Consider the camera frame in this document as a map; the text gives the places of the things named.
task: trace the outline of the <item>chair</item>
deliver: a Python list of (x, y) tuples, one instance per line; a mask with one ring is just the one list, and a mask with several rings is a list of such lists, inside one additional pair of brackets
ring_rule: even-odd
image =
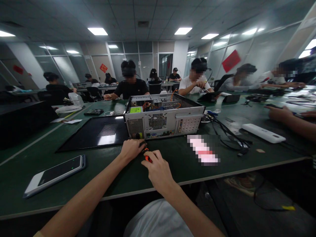
[(100, 90), (97, 87), (87, 87), (88, 92), (92, 96), (94, 101), (101, 101), (103, 97), (100, 94)]
[(15, 95), (12, 95), (9, 92), (1, 91), (0, 92), (0, 105), (5, 104), (18, 104), (19, 98)]
[(161, 82), (159, 84), (151, 84), (148, 83), (149, 85), (149, 93), (150, 94), (160, 94), (161, 92)]
[(65, 92), (62, 90), (42, 91), (38, 92), (37, 96), (40, 101), (47, 101), (51, 106), (63, 105), (64, 98), (66, 97)]
[(220, 80), (214, 81), (214, 91), (218, 91), (222, 84), (230, 77), (232, 77), (234, 74), (225, 74)]

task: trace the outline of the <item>hand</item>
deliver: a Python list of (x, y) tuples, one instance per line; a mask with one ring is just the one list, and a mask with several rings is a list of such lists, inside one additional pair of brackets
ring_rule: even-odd
[(195, 86), (200, 87), (200, 88), (204, 88), (205, 86), (205, 83), (202, 81), (196, 81), (194, 84)]
[(287, 118), (290, 118), (293, 115), (292, 111), (289, 110), (288, 107), (283, 106), (283, 109), (278, 109), (270, 106), (265, 106), (265, 108), (269, 109), (269, 117), (272, 120), (278, 121), (278, 122), (284, 122)]
[(316, 110), (301, 113), (304, 117), (316, 118)]
[(103, 97), (104, 97), (104, 100), (112, 100), (111, 94), (105, 94)]
[(148, 169), (148, 178), (154, 188), (165, 198), (176, 189), (178, 184), (173, 180), (169, 164), (165, 161), (160, 151), (147, 151), (144, 153), (152, 160), (152, 163), (143, 160), (142, 165)]
[(142, 150), (145, 148), (145, 143), (139, 147), (140, 143), (145, 141), (144, 139), (129, 139), (124, 141), (119, 158), (129, 163), (133, 160)]

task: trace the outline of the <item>person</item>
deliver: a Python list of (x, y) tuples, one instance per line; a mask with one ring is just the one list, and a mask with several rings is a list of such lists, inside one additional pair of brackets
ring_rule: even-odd
[(98, 80), (92, 78), (91, 74), (89, 73), (86, 73), (85, 78), (87, 78), (86, 82), (91, 82), (92, 84), (99, 83)]
[[(62, 207), (35, 237), (75, 236), (120, 171), (145, 148), (144, 139), (127, 140), (120, 154)], [(144, 153), (143, 160), (154, 188), (164, 197), (145, 206), (126, 227), (124, 236), (212, 236), (223, 233), (193, 204), (173, 180), (160, 151)]]
[[(293, 115), (288, 107), (283, 106), (283, 109), (278, 109), (270, 106), (265, 106), (269, 109), (269, 118), (277, 122), (281, 122), (289, 127), (293, 132), (305, 137), (306, 139), (316, 143), (316, 124), (300, 119)], [(316, 118), (316, 111), (301, 113), (303, 117)]]
[(237, 72), (228, 78), (219, 88), (219, 91), (248, 91), (249, 89), (258, 89), (259, 84), (251, 83), (246, 78), (257, 71), (256, 67), (251, 64), (244, 64), (237, 68)]
[(178, 69), (175, 67), (173, 69), (173, 73), (170, 74), (169, 76), (169, 80), (170, 81), (181, 81), (182, 78), (180, 77), (180, 75), (177, 73)]
[(48, 90), (48, 91), (62, 90), (62, 91), (65, 92), (65, 96), (67, 98), (69, 98), (68, 97), (68, 93), (72, 93), (72, 92), (77, 93), (77, 88), (73, 88), (73, 90), (71, 90), (65, 85), (60, 85), (58, 83), (59, 76), (57, 74), (55, 74), (55, 73), (53, 73), (53, 72), (45, 72), (43, 74), (43, 76), (49, 82), (49, 84), (46, 85), (46, 90)]
[(113, 77), (111, 77), (110, 73), (106, 73), (105, 74), (105, 84), (112, 84), (112, 83), (116, 83), (118, 84), (117, 80)]
[(204, 72), (207, 69), (207, 61), (205, 58), (196, 58), (191, 63), (191, 70), (189, 76), (181, 80), (179, 86), (179, 95), (187, 95), (193, 93), (201, 93), (207, 90), (214, 92), (207, 82)]
[(146, 85), (149, 88), (149, 84), (159, 84), (161, 83), (160, 78), (157, 75), (157, 70), (152, 69), (149, 74), (149, 78), (147, 79)]
[(132, 60), (123, 61), (121, 70), (125, 81), (120, 82), (112, 94), (105, 94), (104, 100), (115, 100), (121, 94), (123, 94), (123, 99), (128, 99), (133, 95), (149, 95), (146, 82), (136, 78), (136, 65)]
[(261, 87), (305, 87), (306, 84), (303, 82), (286, 82), (285, 76), (292, 70), (293, 62), (287, 60), (281, 62), (278, 67), (274, 68), (273, 71), (263, 73), (257, 80), (257, 83), (261, 84)]

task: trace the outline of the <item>white smartphone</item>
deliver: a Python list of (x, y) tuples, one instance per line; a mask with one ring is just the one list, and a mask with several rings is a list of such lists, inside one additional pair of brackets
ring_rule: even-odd
[(73, 175), (86, 167), (86, 156), (80, 155), (64, 163), (56, 165), (48, 170), (33, 176), (26, 188), (23, 198), (29, 198), (34, 194), (58, 183), (59, 181)]

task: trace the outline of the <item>paper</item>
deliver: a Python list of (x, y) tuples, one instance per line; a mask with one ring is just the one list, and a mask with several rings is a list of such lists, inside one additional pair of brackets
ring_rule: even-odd
[(64, 123), (70, 123), (70, 124), (73, 124), (73, 123), (78, 123), (78, 122), (81, 122), (82, 119), (76, 119), (76, 120), (71, 120), (71, 121), (68, 121), (68, 122), (64, 122)]
[(57, 119), (51, 121), (50, 123), (53, 123), (53, 122), (61, 122), (61, 121), (63, 121), (63, 120), (65, 120), (65, 118), (57, 118)]

